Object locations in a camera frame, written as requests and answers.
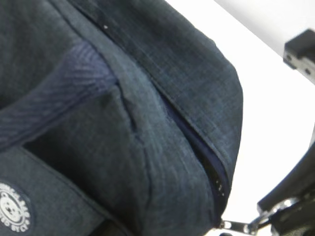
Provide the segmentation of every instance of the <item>bear logo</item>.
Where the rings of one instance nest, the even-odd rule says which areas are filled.
[[[2,182],[0,182],[0,224],[17,233],[25,233],[31,226],[30,210],[21,194]]]

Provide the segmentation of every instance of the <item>navy strap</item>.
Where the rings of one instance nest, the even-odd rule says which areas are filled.
[[[0,112],[0,151],[45,133],[83,103],[106,93],[116,81],[89,43],[76,44],[41,84]]]

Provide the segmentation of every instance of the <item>dark gray bag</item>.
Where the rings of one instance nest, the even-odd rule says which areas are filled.
[[[0,235],[201,236],[220,223],[242,89],[163,1],[4,0]]]

